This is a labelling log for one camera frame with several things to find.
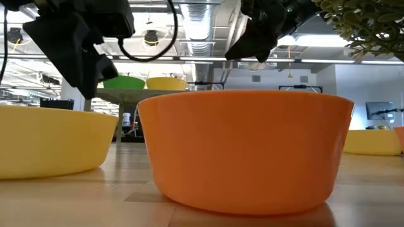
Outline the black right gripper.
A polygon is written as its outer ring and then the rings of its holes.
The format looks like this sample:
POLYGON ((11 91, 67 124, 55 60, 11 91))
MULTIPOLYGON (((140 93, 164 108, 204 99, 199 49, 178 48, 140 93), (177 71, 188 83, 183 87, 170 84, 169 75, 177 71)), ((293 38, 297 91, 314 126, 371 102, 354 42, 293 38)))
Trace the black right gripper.
POLYGON ((227 60, 255 57, 263 63, 278 39, 304 23, 298 0, 242 0, 241 12, 249 18, 246 30, 226 52, 227 60))

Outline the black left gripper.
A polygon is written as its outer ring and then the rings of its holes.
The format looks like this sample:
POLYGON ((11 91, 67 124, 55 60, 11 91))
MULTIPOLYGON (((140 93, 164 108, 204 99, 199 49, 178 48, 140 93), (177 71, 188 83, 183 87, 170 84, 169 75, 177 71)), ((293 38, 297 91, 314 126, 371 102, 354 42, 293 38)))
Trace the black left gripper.
POLYGON ((97 80, 119 75, 114 63, 95 48, 104 42, 102 25, 90 13, 67 10, 39 16, 23 29, 68 84, 89 100, 95 97, 97 80))

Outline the green plastic mini bowl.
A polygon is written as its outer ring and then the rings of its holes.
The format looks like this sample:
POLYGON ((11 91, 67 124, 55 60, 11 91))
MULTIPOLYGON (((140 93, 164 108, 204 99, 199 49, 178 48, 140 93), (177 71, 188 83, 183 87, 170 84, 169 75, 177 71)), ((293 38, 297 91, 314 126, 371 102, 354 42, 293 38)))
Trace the green plastic mini bowl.
POLYGON ((103 82, 104 88, 107 89, 132 89, 142 90, 145 87, 145 81, 130 76, 118 76, 103 82))

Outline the yellow plastic mini bowl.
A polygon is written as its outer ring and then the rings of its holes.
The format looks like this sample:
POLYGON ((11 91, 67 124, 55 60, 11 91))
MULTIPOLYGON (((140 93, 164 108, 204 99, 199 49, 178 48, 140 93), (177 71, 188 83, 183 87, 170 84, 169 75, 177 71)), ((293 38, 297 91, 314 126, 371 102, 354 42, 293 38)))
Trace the yellow plastic mini bowl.
POLYGON ((0 105, 0 180, 97 168, 117 123, 117 117, 95 112, 0 105))
POLYGON ((393 130, 352 130, 347 134, 343 148, 345 153, 398 156, 400 142, 393 130))
POLYGON ((179 78, 158 77, 146 80, 149 90, 185 90, 187 82, 179 78))

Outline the orange plastic mini bowl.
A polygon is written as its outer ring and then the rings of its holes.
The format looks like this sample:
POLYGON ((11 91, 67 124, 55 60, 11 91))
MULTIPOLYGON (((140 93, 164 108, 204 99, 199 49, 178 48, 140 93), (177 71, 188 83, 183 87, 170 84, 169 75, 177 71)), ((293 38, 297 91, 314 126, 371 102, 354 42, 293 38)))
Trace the orange plastic mini bowl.
POLYGON ((189 91, 138 105, 155 185, 208 211, 302 212, 331 195, 354 103, 285 90, 189 91))
POLYGON ((404 126, 395 127, 393 130, 400 144, 401 152, 404 154, 404 126))

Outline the pale green perforated metal shelf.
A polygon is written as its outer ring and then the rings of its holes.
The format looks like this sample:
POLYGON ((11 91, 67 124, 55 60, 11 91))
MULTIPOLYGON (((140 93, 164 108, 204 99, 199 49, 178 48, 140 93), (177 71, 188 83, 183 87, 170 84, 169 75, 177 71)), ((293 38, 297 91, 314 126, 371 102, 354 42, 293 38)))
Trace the pale green perforated metal shelf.
POLYGON ((136 108, 137 104, 150 97, 167 95, 172 93, 186 92, 186 90, 130 90, 130 89, 107 89, 98 88, 95 94, 95 98, 100 98, 107 102, 116 104, 119 106, 118 113, 118 126, 116 130, 116 143, 121 143, 122 139, 122 121, 124 107, 134 106, 136 108))

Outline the black ceiling-mounted device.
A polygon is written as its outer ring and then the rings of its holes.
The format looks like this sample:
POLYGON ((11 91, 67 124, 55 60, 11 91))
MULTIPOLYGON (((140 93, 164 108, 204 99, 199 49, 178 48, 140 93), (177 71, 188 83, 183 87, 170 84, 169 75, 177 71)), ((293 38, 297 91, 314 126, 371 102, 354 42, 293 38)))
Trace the black ceiling-mounted device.
POLYGON ((53 77, 50 77, 46 74, 42 74, 42 79, 41 81, 45 84, 52 84, 55 86, 60 86, 61 82, 58 79, 54 79, 53 77))

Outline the black room partition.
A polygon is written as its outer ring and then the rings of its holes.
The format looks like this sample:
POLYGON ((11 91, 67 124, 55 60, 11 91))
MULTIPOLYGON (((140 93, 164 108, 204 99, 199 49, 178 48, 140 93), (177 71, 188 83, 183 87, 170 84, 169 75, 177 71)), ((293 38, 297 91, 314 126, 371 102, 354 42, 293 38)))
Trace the black room partition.
POLYGON ((74 100, 72 100, 72 99, 68 99, 68 100, 40 99, 40 107, 72 110, 72 109, 74 109, 74 100))

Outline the bright ceiling light panel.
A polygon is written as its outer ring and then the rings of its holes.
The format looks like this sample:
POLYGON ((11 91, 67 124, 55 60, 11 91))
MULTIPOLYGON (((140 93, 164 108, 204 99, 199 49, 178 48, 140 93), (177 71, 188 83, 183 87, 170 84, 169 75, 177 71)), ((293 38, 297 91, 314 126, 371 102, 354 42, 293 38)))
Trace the bright ceiling light panel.
POLYGON ((338 35, 287 35, 278 40, 277 46, 345 47, 350 44, 338 35))

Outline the green potted plant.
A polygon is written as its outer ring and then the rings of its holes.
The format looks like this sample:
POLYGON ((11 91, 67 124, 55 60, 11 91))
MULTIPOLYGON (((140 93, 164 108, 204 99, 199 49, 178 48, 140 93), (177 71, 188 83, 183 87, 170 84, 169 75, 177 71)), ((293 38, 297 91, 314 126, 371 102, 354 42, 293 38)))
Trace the green potted plant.
POLYGON ((348 44, 349 56, 393 55, 404 62, 404 0, 311 0, 348 44))

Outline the dark computer monitor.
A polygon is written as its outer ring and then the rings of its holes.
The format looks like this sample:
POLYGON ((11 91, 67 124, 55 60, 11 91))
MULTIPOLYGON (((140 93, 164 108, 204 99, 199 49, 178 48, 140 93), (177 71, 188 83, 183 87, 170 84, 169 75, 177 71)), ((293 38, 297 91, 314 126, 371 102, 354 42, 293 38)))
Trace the dark computer monitor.
POLYGON ((365 109, 368 120, 395 120, 393 102, 366 102, 365 109))

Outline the black stand frame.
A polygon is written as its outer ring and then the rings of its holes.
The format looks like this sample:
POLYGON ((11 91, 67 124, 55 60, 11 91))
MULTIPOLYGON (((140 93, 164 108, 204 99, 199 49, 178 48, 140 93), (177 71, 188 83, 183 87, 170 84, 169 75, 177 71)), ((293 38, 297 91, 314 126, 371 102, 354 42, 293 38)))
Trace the black stand frame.
POLYGON ((322 86, 308 86, 304 84, 297 84, 297 85, 280 85, 278 87, 279 90, 311 90, 315 93, 323 93, 322 86))
POLYGON ((207 82, 207 81, 187 82, 186 89, 189 90, 189 91, 214 90, 216 85, 221 86, 221 90, 225 89, 225 83, 207 82))

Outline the ribbed silver ceiling duct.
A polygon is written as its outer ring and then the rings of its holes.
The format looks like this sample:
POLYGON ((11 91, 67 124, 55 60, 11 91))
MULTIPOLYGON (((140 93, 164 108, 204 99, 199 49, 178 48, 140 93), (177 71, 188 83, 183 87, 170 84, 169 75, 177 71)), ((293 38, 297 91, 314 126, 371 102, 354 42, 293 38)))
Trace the ribbed silver ceiling duct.
POLYGON ((189 55, 192 57, 209 57, 212 53, 212 16, 213 6, 208 4, 181 4, 184 18, 184 31, 189 55))

